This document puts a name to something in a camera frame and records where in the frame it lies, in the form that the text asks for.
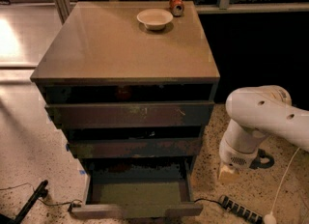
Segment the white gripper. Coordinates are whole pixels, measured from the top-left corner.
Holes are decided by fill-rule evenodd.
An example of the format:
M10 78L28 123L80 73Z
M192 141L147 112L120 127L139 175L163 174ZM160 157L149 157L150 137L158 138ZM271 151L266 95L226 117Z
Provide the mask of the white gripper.
M237 169L249 168L257 154L257 149L252 153L239 152L222 139L219 144L219 156L224 164L219 167L218 180L222 183L235 182L239 178Z

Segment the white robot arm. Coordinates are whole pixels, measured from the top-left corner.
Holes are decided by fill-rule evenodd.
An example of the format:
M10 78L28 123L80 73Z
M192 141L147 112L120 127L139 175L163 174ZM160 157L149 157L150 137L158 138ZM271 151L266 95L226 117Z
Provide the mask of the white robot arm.
M267 169L274 158L260 148L270 135L309 152L309 112L292 106L276 85L234 90L226 100L230 122L219 144L218 179L229 182L240 169Z

